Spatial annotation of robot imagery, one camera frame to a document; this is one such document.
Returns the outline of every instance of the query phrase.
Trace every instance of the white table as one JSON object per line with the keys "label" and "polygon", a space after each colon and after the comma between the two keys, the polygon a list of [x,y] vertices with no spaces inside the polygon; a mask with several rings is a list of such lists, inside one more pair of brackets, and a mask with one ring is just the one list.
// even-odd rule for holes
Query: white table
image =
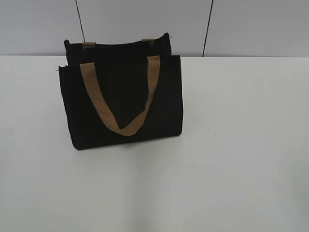
{"label": "white table", "polygon": [[182,58],[180,137],[77,151],[65,57],[0,57],[1,232],[309,231],[309,58]]}

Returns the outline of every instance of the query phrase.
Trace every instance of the fabric strap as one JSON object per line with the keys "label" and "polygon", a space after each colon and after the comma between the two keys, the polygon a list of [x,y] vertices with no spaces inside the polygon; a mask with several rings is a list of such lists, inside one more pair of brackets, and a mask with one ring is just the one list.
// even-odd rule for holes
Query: fabric strap
{"label": "fabric strap", "polygon": [[143,42],[148,42],[151,47],[155,45],[155,39],[142,39]]}
{"label": "fabric strap", "polygon": [[86,50],[86,48],[94,48],[96,47],[95,42],[83,42],[82,43],[83,50]]}
{"label": "fabric strap", "polygon": [[145,110],[139,115],[137,115],[127,126],[122,129],[119,128],[113,113],[111,112],[101,93],[98,84],[95,64],[80,64],[87,93],[102,122],[108,129],[123,136],[131,136],[142,127],[154,97],[154,92],[159,79],[160,56],[147,57],[147,61],[148,97],[145,105]]}

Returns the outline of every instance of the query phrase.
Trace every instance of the white wall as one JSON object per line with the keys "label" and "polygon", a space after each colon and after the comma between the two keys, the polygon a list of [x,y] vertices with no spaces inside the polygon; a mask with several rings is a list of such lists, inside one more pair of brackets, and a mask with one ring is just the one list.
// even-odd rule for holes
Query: white wall
{"label": "white wall", "polygon": [[214,0],[207,56],[309,56],[308,0]]}
{"label": "white wall", "polygon": [[[85,39],[128,43],[169,32],[201,56],[211,0],[78,0]],[[214,0],[206,56],[309,56],[308,0]],[[64,55],[82,42],[74,0],[2,0],[0,55]]]}
{"label": "white wall", "polygon": [[63,55],[81,41],[74,0],[1,0],[0,55]]}
{"label": "white wall", "polygon": [[[175,54],[201,56],[211,0],[78,0],[87,41],[114,44],[169,32]],[[82,42],[74,0],[2,0],[0,55],[64,55]]]}

